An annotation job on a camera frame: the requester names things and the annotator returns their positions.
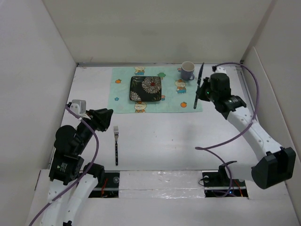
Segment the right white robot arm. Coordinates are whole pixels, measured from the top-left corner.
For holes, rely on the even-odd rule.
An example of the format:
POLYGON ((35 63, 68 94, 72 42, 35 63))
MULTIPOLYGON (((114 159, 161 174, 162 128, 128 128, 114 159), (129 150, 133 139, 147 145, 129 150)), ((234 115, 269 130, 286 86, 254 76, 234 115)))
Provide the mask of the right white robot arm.
POLYGON ((267 189, 292 178, 296 152, 291 147, 284 148, 252 119, 253 114, 243 99, 231 94, 227 74, 214 73, 204 78, 197 96, 212 102, 217 112, 243 134, 258 160, 256 164, 236 161, 223 164, 225 169, 217 174, 220 184, 227 186, 239 179, 253 181, 259 188, 267 189))

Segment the knife with patterned handle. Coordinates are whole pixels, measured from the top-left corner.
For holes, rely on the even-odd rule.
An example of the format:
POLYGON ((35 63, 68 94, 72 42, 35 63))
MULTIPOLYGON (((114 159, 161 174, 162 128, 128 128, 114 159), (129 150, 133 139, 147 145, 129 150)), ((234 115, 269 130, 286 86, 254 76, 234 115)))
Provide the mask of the knife with patterned handle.
POLYGON ((204 68, 204 63, 202 63, 202 65, 200 67, 200 70, 199 70, 199 73, 198 73, 197 90, 196 90, 196 96, 195 96, 195 101, 194 101, 193 109, 197 108, 197 103, 198 103, 198 89, 200 88, 200 84, 201 84, 201 78, 202 78, 203 68, 204 68))

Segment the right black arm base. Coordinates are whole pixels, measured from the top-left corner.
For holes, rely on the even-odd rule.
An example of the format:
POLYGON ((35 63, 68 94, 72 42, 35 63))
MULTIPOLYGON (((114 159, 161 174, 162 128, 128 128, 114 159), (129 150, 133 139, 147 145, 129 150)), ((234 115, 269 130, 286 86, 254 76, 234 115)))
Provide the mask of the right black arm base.
POLYGON ((219 197, 225 195, 226 197, 246 197, 248 198, 245 181, 241 182, 237 179, 232 180, 230 191, 227 190, 230 186, 230 179, 222 177, 222 174, 217 170, 202 171, 202 178, 198 184, 204 188, 206 198, 219 197))

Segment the fork with dark handle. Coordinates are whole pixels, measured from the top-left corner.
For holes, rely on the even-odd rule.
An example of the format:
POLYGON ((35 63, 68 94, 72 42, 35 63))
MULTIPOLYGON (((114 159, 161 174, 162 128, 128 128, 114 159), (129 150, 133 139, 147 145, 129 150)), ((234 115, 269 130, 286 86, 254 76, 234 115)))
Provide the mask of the fork with dark handle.
POLYGON ((115 165, 119 164, 119 155, 118 155, 118 137, 119 137, 119 129, 118 126, 113 127, 114 131, 114 139, 115 139, 115 165))

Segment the black floral square plate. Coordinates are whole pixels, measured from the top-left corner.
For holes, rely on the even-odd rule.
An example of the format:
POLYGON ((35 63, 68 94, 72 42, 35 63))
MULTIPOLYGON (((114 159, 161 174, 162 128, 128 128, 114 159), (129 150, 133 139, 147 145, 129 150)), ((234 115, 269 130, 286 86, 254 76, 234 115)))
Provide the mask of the black floral square plate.
POLYGON ((130 81, 129 100, 157 102, 161 100, 162 83, 158 76, 133 76, 130 81))

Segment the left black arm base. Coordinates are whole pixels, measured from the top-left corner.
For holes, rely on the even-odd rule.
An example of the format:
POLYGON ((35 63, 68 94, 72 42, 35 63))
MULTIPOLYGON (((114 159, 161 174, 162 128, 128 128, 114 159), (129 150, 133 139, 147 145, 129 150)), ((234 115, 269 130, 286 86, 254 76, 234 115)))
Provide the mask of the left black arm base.
POLYGON ((104 179, 93 189, 89 198, 118 198, 119 182, 119 171, 105 172, 104 179))

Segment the green cartoon print cloth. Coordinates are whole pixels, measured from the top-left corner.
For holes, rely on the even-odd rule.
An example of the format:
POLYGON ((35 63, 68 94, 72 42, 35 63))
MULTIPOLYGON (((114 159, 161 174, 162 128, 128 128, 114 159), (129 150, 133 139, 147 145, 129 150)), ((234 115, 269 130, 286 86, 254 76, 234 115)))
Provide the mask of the green cartoon print cloth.
POLYGON ((109 108, 115 113, 191 113, 201 112, 202 105, 193 109, 196 80, 180 78, 178 66, 117 67, 112 70, 109 108), (162 83, 161 100, 135 102, 129 100, 130 81, 133 76, 158 76, 162 83))

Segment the purple mug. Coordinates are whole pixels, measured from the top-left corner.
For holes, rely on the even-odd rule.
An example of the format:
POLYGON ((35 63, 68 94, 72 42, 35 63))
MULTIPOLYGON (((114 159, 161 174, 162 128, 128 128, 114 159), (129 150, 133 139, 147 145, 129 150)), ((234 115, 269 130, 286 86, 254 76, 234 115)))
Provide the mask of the purple mug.
POLYGON ((194 75, 195 65, 190 61, 185 61, 181 65, 181 79, 191 81, 195 79, 194 75))

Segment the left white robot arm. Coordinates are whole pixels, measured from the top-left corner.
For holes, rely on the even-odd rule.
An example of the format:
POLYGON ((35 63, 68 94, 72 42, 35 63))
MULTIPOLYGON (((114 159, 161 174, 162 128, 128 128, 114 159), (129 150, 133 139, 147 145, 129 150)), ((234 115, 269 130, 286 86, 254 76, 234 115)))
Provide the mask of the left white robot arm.
POLYGON ((111 122, 112 109, 88 110, 84 115, 66 108, 79 125, 61 126, 55 134, 55 154, 49 172, 48 203, 43 208, 42 226, 73 226, 84 202, 95 187, 105 182, 104 166, 92 158, 83 165, 82 153, 92 137, 99 149, 97 131, 105 132, 111 122))

